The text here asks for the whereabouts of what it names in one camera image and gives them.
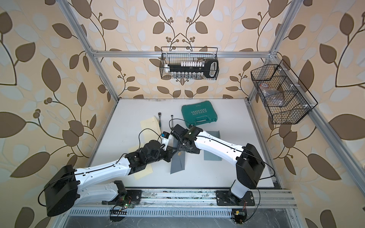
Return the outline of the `silver ratchet wrench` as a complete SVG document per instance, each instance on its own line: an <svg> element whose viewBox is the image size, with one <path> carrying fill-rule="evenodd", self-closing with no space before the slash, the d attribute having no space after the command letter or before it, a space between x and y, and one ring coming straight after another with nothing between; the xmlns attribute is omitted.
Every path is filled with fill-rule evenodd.
<svg viewBox="0 0 365 228"><path fill-rule="evenodd" d="M171 115L171 129L174 127L174 115Z"/></svg>

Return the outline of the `green plastic tool case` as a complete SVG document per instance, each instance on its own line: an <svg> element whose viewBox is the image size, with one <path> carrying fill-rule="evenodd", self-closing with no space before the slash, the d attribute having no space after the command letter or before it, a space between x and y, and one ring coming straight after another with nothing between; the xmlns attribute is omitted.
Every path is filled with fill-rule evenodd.
<svg viewBox="0 0 365 228"><path fill-rule="evenodd" d="M183 105L182 116L187 127L216 122L218 115L210 101Z"/></svg>

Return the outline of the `dark grey envelope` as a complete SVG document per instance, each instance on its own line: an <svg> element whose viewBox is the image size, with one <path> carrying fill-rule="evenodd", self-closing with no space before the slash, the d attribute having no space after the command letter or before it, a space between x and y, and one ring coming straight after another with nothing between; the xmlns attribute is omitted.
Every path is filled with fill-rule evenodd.
<svg viewBox="0 0 365 228"><path fill-rule="evenodd" d="M185 170L185 155L186 155L186 152L177 152L172 157L170 174Z"/></svg>

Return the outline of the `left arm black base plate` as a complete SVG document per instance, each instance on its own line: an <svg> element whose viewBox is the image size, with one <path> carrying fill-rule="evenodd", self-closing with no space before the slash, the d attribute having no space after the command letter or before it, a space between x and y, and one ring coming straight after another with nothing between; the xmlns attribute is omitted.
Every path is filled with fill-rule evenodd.
<svg viewBox="0 0 365 228"><path fill-rule="evenodd" d="M103 200L103 205L122 205L127 207L130 204L138 205L140 203L142 190L127 190L121 180L116 180L113 184L112 187L117 187L117 195L109 201Z"/></svg>

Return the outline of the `light blue-grey envelope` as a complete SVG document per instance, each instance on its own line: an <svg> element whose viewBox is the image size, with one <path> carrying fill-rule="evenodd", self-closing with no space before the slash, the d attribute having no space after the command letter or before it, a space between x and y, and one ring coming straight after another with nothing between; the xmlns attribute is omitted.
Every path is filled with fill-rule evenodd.
<svg viewBox="0 0 365 228"><path fill-rule="evenodd" d="M214 136L218 139L221 138L220 131L207 131L207 133L211 136ZM217 154L217 150L214 149L212 146L207 147L203 150L203 159L205 161L213 161L213 162L219 162L222 161L222 158Z"/></svg>

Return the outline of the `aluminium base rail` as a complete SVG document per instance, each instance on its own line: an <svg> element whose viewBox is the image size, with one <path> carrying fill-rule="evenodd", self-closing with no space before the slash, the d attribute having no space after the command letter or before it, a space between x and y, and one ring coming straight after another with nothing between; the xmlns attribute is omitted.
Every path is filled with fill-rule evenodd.
<svg viewBox="0 0 365 228"><path fill-rule="evenodd" d="M230 218L232 210L249 214L260 209L293 210L297 204L290 190L249 190L255 206L218 206L215 189L142 189L141 201L126 210L126 217ZM109 217L112 205L84 204L71 209L69 216Z"/></svg>

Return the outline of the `small circuit board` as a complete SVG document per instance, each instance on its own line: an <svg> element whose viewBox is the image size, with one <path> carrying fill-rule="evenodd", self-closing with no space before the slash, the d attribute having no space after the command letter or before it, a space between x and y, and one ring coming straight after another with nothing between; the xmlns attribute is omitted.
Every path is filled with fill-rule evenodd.
<svg viewBox="0 0 365 228"><path fill-rule="evenodd" d="M111 222L120 222L122 221L126 215L126 210L128 207L131 206L131 199L127 198L121 203L118 203L112 207L112 209L109 211L109 219Z"/></svg>
<svg viewBox="0 0 365 228"><path fill-rule="evenodd" d="M247 219L247 211L244 209L242 210L233 209L232 219L236 224L244 224Z"/></svg>

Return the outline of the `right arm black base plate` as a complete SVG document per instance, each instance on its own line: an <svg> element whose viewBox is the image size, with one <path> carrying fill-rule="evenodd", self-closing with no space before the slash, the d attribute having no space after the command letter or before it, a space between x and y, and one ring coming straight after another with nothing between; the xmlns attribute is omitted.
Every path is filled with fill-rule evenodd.
<svg viewBox="0 0 365 228"><path fill-rule="evenodd" d="M229 190L220 190L215 193L218 206L255 206L251 191L247 191L242 198L238 198Z"/></svg>

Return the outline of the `cream envelope brown seal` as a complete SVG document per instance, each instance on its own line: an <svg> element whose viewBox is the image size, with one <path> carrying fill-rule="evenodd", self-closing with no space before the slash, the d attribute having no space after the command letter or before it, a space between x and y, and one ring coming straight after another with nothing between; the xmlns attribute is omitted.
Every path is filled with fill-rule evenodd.
<svg viewBox="0 0 365 228"><path fill-rule="evenodd" d="M148 143L151 140L157 140L161 142L161 130L159 122L155 116L142 120L140 125L143 130L142 136L145 143Z"/></svg>

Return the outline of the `black socket set holder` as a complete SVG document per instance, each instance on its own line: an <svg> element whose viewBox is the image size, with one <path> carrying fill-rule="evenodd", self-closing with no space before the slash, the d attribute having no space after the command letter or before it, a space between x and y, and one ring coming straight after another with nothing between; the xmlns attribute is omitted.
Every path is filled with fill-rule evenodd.
<svg viewBox="0 0 365 228"><path fill-rule="evenodd" d="M216 59L181 61L160 65L162 79L167 79L170 76L177 79L215 80L219 70L219 62Z"/></svg>

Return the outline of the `aluminium frame post left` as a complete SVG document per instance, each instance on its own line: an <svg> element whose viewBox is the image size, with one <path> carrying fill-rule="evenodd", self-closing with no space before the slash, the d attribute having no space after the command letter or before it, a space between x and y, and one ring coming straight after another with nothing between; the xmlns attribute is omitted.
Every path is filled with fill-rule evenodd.
<svg viewBox="0 0 365 228"><path fill-rule="evenodd" d="M60 1L57 0L56 3L58 4L60 10L64 14L64 16L67 19L68 23L70 24L71 28L75 32L76 37L79 39L79 42L81 43L84 51L90 58L91 63L96 68L98 75L100 76L102 82L105 84L105 87L110 92L111 98L118 103L119 96L117 95L116 90L115 90L114 86L112 85L109 77L107 76L105 70L103 69L103 66L100 63L98 57L96 57L94 55L96 52L90 45L86 35L83 32L81 25L79 24L76 16L72 12L69 2L63 1L63 0L60 0Z"/></svg>

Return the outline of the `plastic bag in basket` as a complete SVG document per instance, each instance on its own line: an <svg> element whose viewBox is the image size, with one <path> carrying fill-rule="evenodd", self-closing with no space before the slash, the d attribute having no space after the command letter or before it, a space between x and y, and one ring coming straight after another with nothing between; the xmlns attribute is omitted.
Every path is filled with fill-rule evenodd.
<svg viewBox="0 0 365 228"><path fill-rule="evenodd" d="M284 106L285 97L283 92L269 88L266 83L261 83L259 87L268 106Z"/></svg>

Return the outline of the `right small circuit board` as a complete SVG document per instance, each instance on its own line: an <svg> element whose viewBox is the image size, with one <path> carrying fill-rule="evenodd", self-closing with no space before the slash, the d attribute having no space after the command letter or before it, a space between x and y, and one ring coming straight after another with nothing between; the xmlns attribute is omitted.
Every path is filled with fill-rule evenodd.
<svg viewBox="0 0 365 228"><path fill-rule="evenodd" d="M247 219L247 211L244 209L242 210L233 209L232 219L236 224L244 224Z"/></svg>

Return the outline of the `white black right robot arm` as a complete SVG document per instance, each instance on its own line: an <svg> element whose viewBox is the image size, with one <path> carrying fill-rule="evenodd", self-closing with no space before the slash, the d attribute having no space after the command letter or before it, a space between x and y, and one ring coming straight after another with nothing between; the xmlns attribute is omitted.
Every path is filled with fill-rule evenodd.
<svg viewBox="0 0 365 228"><path fill-rule="evenodd" d="M256 147L250 143L245 146L228 143L197 126L186 129L179 124L172 125L172 120L169 121L169 127L171 135L178 141L178 152L199 154L205 150L236 167L236 180L230 187L232 198L242 199L249 190L257 188L260 180L273 177L262 178L265 167L274 168L262 159Z"/></svg>

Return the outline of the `aluminium frame back crossbar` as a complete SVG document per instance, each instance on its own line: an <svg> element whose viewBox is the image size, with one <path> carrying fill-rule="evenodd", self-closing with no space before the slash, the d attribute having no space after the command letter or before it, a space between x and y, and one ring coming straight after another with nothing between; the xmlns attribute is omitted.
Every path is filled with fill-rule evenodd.
<svg viewBox="0 0 365 228"><path fill-rule="evenodd" d="M159 51L98 51L91 52L96 58L157 58L162 55L163 52ZM218 58L270 58L272 54L270 52L241 52L241 51L218 51L218 52L193 52L193 51L171 51L167 53L172 54L214 54Z"/></svg>

